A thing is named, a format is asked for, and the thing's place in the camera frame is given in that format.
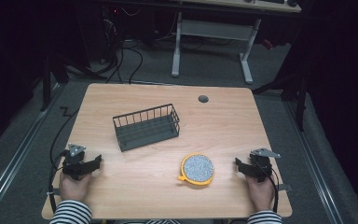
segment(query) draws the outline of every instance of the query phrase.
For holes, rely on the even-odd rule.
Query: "wooden table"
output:
[[[201,103],[200,95],[209,102]],[[166,104],[178,113],[179,136],[121,152],[112,117]],[[86,199],[92,217],[101,219],[248,217],[255,210],[234,161],[248,162],[251,150],[270,148],[248,89],[118,84],[89,85],[68,143],[87,147],[85,161],[103,155]],[[177,179],[182,159],[194,152],[213,162],[214,178],[206,187]],[[276,161],[271,163],[281,179]],[[278,213],[292,214],[284,191]],[[52,218],[48,200],[42,216]]]

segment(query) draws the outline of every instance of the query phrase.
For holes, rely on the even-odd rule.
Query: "white metal frame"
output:
[[[245,76],[245,82],[247,84],[252,84],[253,79],[249,69],[248,57],[252,45],[255,42],[255,36],[257,35],[260,22],[261,20],[256,20],[254,26],[244,26],[209,21],[183,20],[182,13],[179,12],[176,28],[176,45],[172,62],[172,76],[179,76],[181,35],[198,35],[247,41],[248,44],[244,53],[240,53],[240,61],[243,75]]]

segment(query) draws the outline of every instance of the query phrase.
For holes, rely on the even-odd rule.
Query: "metal rail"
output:
[[[0,202],[2,198],[5,196],[7,189],[9,188],[11,182],[13,181],[14,177],[16,176],[17,172],[20,170],[22,163],[24,162],[28,152],[31,149],[31,145],[34,141],[34,137],[40,130],[40,127],[43,121],[46,118],[49,110],[51,109],[54,101],[61,95],[63,91],[63,86],[56,84],[54,87],[54,94],[51,103],[48,107],[39,113],[37,118],[35,119],[34,123],[31,125],[30,129],[28,130],[25,137],[22,139],[20,146],[17,148],[16,153],[14,154],[13,158],[11,159],[10,163],[8,164],[6,170],[0,176]]]
[[[324,176],[319,169],[319,165],[313,157],[313,153],[308,143],[308,140],[305,134],[298,129],[298,125],[296,124],[296,111],[293,108],[293,105],[290,102],[285,101],[283,102],[283,106],[286,109],[286,112],[289,115],[290,120],[292,121],[292,124],[296,129],[297,136],[302,144],[302,149],[306,158],[307,166],[310,169],[310,175],[313,179],[313,182],[315,183],[316,189],[318,190],[319,196],[324,205],[324,209],[330,219],[330,223],[344,223],[341,218],[341,215],[338,212],[330,188],[324,181]]]

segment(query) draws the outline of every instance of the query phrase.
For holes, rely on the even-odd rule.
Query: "cable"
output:
[[[108,64],[105,68],[101,69],[101,70],[98,70],[98,71],[92,71],[95,75],[100,75],[102,73],[105,73],[111,69],[113,69],[116,64],[115,64],[115,58],[116,58],[116,55],[115,53],[111,53],[112,50],[115,50],[115,39],[116,37],[118,36],[117,34],[117,28],[115,26],[114,23],[112,23],[110,20],[108,19],[104,19],[103,22],[107,22],[109,24],[109,27],[105,27],[104,28],[104,34],[106,36],[106,40],[107,40],[107,52],[106,52],[106,60],[110,62],[110,64]],[[85,76],[84,73],[81,73],[81,72],[78,72],[78,71],[75,71],[69,67],[66,67],[66,71],[72,75],[75,75],[75,76]]]
[[[162,46],[162,47],[170,47],[170,46],[173,46],[173,45],[175,45],[175,40],[171,40],[171,38],[173,38],[173,37],[175,37],[175,35],[172,35],[172,36],[169,36],[169,37],[167,37],[167,38],[164,38],[164,39],[159,39],[158,41],[156,41],[155,42],[155,44],[157,44],[157,45],[160,45],[160,46]],[[161,44],[161,43],[159,43],[159,42],[162,42],[162,41],[170,41],[171,42],[171,44]]]
[[[131,47],[126,47],[125,49],[135,49],[136,47],[138,47],[139,40],[124,40],[123,42],[132,42],[132,41],[136,41],[136,44]]]
[[[120,76],[120,73],[119,73],[118,69],[121,67],[121,65],[123,64],[123,60],[124,60],[123,44],[124,44],[124,43],[121,43],[121,59],[120,59],[120,64],[117,66],[117,75],[118,75],[118,80],[120,81],[120,83],[123,83],[123,80],[121,79],[121,76]]]
[[[170,31],[164,37],[162,37],[160,39],[156,39],[156,41],[163,40],[163,39],[166,39],[166,38],[171,38],[171,37],[175,36],[175,35],[171,35],[171,36],[168,36],[168,35],[170,35],[172,33],[173,27],[175,26],[177,15],[178,15],[178,13],[176,12],[175,16],[173,17],[173,22],[172,22],[172,26],[171,26]]]
[[[136,11],[135,13],[130,14],[126,11],[126,9],[124,9],[124,7],[122,7],[121,10],[123,10],[127,14],[127,16],[136,16],[141,11],[141,9],[138,9],[138,11]]]
[[[141,62],[139,63],[138,67],[137,67],[137,68],[135,69],[135,71],[133,71],[132,74],[130,75],[129,84],[131,84],[132,77],[133,77],[133,75],[136,73],[136,71],[138,71],[138,69],[141,67],[141,65],[142,65],[142,63],[143,63],[143,61],[144,61],[144,57],[142,56],[142,54],[141,54],[139,51],[137,51],[137,50],[135,50],[135,49],[127,49],[127,50],[131,50],[131,51],[137,53],[137,54],[141,57]]]
[[[49,156],[50,156],[50,163],[51,165],[55,165],[54,161],[53,161],[53,148],[55,143],[57,142],[58,137],[60,136],[63,128],[65,127],[65,125],[69,122],[69,120],[71,120],[71,118],[74,117],[75,114],[77,114],[77,112],[79,112],[79,109],[77,111],[75,111],[71,116],[69,116],[69,118],[66,120],[66,122],[61,126],[60,130],[57,132],[57,134],[54,137],[53,142],[51,143],[51,147],[50,147],[50,152],[49,152]]]
[[[272,184],[272,186],[273,186],[274,189],[275,189],[274,206],[273,206],[273,208],[272,208],[272,211],[273,211],[274,213],[277,213],[277,210],[278,210],[278,189],[277,189],[277,187],[275,186],[275,183],[274,183],[274,181],[272,180],[271,176],[269,176],[269,175],[266,173],[266,171],[263,169],[263,167],[261,167],[260,164],[259,164],[257,161],[255,161],[255,164],[258,166],[258,168],[260,168],[261,171],[263,171],[264,175],[265,175],[266,177],[268,177],[269,181],[271,181],[271,184]]]
[[[109,76],[109,78],[106,79],[105,83],[108,83],[110,81],[110,79],[113,77],[113,75],[115,74],[115,72],[117,71],[118,69],[118,65],[116,67],[116,70],[112,72],[112,74]]]
[[[184,38],[184,36],[182,37],[182,39],[183,40],[197,40],[197,39],[200,39],[200,44],[198,45],[198,46],[196,46],[195,48],[185,48],[184,46],[183,46],[183,42],[184,41],[181,41],[181,48],[182,49],[199,49],[199,48],[201,48],[202,46],[203,46],[203,44],[204,44],[204,38],[202,38],[202,37],[195,37],[195,36],[192,36],[192,37],[189,37],[189,36],[186,36],[185,38]]]
[[[277,177],[277,190],[279,191],[279,178],[278,178],[278,175],[277,175],[277,173],[275,172],[274,169],[271,168],[271,170],[274,172],[275,176]]]
[[[55,203],[55,199],[54,199],[54,188],[53,188],[53,177],[55,176],[55,174],[57,173],[57,171],[59,171],[60,169],[58,169],[58,166],[56,166],[57,161],[63,156],[65,155],[65,150],[62,151],[54,160],[53,164],[51,165],[51,169],[50,169],[50,175],[48,177],[48,197],[50,200],[50,205],[51,205],[51,209],[53,211],[53,213],[55,213],[55,211],[57,210],[57,204]]]

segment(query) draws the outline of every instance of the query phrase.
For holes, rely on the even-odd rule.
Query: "grommet hole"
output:
[[[201,95],[201,96],[199,96],[199,101],[201,102],[201,103],[207,103],[208,101],[209,101],[209,98],[208,98],[208,96],[206,96],[206,95]]]

